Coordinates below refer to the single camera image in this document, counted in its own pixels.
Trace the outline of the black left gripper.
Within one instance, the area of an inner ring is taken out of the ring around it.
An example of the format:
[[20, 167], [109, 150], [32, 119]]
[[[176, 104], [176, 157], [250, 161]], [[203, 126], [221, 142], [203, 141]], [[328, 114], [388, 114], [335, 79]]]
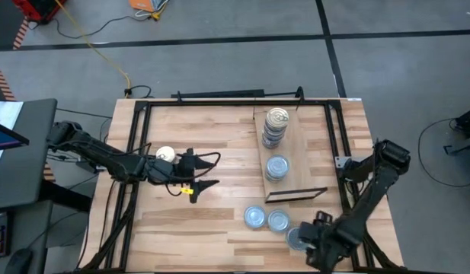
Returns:
[[[211, 170], [216, 163], [204, 161], [195, 157], [194, 165], [197, 170]], [[189, 184], [190, 180], [176, 174], [176, 164], [148, 156], [144, 165], [144, 175], [146, 180], [152, 185], [184, 185]], [[211, 186], [219, 183], [218, 180], [199, 180], [190, 185], [189, 199], [191, 204], [197, 203], [199, 195]]]

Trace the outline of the red tool box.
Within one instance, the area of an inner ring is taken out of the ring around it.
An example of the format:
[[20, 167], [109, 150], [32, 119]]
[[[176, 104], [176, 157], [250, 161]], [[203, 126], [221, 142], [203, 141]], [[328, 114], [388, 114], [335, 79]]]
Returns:
[[29, 20], [38, 24], [48, 24], [59, 11], [58, 2], [63, 5], [67, 0], [11, 0]]

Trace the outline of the black bar with rods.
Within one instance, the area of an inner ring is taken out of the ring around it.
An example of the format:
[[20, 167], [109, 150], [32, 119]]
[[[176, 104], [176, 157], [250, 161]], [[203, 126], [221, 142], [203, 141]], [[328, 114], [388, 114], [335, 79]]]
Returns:
[[305, 102], [304, 90], [301, 86], [296, 91], [267, 94], [264, 89], [237, 91], [214, 91], [200, 93], [181, 93], [171, 96], [172, 102], [164, 103], [170, 107], [265, 107], [265, 106], [298, 106]]

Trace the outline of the grey desk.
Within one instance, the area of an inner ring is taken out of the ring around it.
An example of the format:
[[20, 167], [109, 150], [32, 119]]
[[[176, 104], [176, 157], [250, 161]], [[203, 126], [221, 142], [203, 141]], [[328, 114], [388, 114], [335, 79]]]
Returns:
[[40, 195], [46, 161], [46, 136], [52, 127], [57, 100], [24, 103], [14, 131], [29, 145], [7, 149], [0, 159], [0, 209], [36, 202]]

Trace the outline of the black floor device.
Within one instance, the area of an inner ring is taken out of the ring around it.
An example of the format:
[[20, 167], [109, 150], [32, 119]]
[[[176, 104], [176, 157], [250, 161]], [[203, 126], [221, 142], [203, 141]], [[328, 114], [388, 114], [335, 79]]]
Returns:
[[444, 146], [445, 153], [448, 155], [456, 155], [459, 152], [470, 150], [470, 110], [453, 119], [453, 121], [455, 122], [455, 129], [463, 133], [465, 138], [452, 145]]

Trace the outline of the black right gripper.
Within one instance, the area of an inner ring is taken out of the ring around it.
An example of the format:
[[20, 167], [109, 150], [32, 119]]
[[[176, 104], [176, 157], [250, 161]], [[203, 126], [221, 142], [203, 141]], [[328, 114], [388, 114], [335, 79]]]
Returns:
[[302, 222], [298, 238], [307, 244], [316, 243], [316, 248], [305, 249], [305, 263], [321, 272], [333, 272], [335, 266], [353, 252], [353, 245], [343, 239], [331, 225], [323, 225], [318, 230], [318, 226]]

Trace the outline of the black computer mouse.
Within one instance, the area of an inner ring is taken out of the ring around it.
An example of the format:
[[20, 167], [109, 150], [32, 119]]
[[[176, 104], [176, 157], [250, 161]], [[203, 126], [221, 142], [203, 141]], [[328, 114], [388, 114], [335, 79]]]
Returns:
[[4, 274], [28, 274], [32, 259], [33, 251], [31, 249], [17, 250], [8, 261]]

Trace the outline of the white paper sheet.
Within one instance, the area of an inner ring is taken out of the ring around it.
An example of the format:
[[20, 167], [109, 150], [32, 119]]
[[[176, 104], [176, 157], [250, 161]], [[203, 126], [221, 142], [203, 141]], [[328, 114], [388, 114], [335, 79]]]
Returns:
[[0, 101], [0, 124], [13, 130], [20, 115], [23, 102]]

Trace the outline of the laptop screen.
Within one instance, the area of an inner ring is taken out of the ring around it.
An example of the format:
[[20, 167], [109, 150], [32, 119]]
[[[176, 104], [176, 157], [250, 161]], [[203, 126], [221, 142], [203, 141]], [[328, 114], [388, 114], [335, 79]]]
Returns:
[[29, 140], [0, 124], [0, 151], [29, 145]]

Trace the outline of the wooden shelf with black frame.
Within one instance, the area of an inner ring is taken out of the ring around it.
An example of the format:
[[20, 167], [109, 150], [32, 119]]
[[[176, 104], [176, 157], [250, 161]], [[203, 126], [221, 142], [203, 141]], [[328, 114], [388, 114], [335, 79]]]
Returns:
[[[264, 201], [266, 203], [275, 203], [316, 198], [324, 193], [327, 188], [319, 186], [316, 180], [311, 178], [310, 167], [307, 162], [307, 144], [302, 135], [298, 113], [293, 108], [287, 110], [289, 124], [283, 140], [276, 148], [268, 149], [261, 143], [268, 110], [267, 107], [256, 107], [254, 110], [258, 152], [264, 182]], [[280, 182], [270, 182], [264, 176], [267, 160], [274, 155], [282, 155], [289, 161], [289, 172], [284, 180]]]

